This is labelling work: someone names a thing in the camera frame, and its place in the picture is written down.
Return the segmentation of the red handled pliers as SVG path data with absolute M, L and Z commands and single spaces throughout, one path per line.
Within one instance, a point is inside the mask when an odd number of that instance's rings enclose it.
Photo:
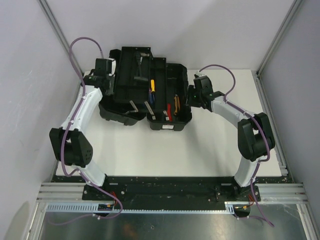
M 172 106 L 170 103 L 167 104 L 167 111 L 166 112 L 167 112 L 167 120 L 171 122 L 173 120 L 173 118 L 172 118 Z

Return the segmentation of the yellow handled screwdriver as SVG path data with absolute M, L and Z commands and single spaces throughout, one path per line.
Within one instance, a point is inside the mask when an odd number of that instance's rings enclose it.
M 154 94 L 156 92 L 156 85 L 155 85 L 155 80 L 154 79 L 150 80 L 150 92 L 152 94 Z

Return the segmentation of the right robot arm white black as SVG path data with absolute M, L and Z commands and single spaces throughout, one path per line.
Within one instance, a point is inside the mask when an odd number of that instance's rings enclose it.
M 267 162 L 275 147 L 275 138 L 269 117 L 264 113 L 249 112 L 226 98 L 220 91 L 214 91 L 207 75 L 196 73 L 194 84 L 188 87 L 187 104 L 217 114 L 237 129 L 237 147 L 241 160 L 233 176 L 231 196 L 242 201 L 254 191 L 254 182 L 260 163 Z

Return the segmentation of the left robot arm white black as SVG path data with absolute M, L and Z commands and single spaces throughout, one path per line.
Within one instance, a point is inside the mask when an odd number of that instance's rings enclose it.
M 66 120 L 49 132 L 55 158 L 61 162 L 64 175 L 79 173 L 87 184 L 94 186 L 93 194 L 100 200 L 110 196 L 111 188 L 104 184 L 106 175 L 93 160 L 94 150 L 86 130 L 102 98 L 113 94 L 116 66 L 114 58 L 97 58 L 95 67 L 82 77 L 77 99 Z

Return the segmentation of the black plastic toolbox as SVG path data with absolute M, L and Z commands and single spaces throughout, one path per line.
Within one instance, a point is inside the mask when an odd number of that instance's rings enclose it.
M 135 52 L 150 54 L 141 63 L 142 76 L 147 82 L 135 81 L 137 60 Z M 187 68 L 181 63 L 167 62 L 165 57 L 153 56 L 150 47 L 123 46 L 112 49 L 109 57 L 116 59 L 114 94 L 100 101 L 99 115 L 106 121 L 133 126 L 147 119 L 154 131 L 182 131 L 192 120 L 192 111 L 186 104 L 189 86 Z M 155 108 L 149 103 L 150 81 L 155 81 Z M 180 112 L 174 116 L 174 96 L 180 100 Z M 167 104 L 171 104 L 172 121 L 168 121 Z

